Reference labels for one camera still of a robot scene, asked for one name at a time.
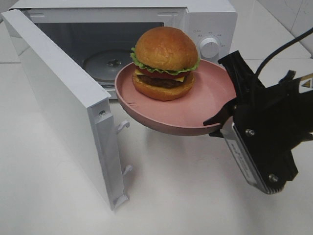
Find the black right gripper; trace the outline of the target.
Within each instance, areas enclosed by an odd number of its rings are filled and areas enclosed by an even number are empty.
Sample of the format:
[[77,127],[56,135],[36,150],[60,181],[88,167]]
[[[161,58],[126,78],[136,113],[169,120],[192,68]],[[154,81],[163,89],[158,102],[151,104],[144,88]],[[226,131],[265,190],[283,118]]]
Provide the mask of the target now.
[[227,102],[204,126],[219,124],[210,137],[223,138],[220,129],[233,116],[234,124],[265,181],[292,181],[298,173],[291,150],[313,139],[313,76],[284,78],[265,88],[235,51],[218,63],[226,69],[237,98],[256,98],[254,106]]

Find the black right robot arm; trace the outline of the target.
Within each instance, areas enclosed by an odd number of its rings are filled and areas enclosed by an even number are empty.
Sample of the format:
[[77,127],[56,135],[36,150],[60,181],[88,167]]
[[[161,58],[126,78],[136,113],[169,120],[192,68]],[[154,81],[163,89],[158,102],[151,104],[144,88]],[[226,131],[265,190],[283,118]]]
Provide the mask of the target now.
[[204,122],[225,124],[232,118],[264,181],[291,181],[298,171],[291,150],[313,138],[313,76],[296,78],[290,70],[276,84],[265,87],[238,51],[219,60],[236,97]]

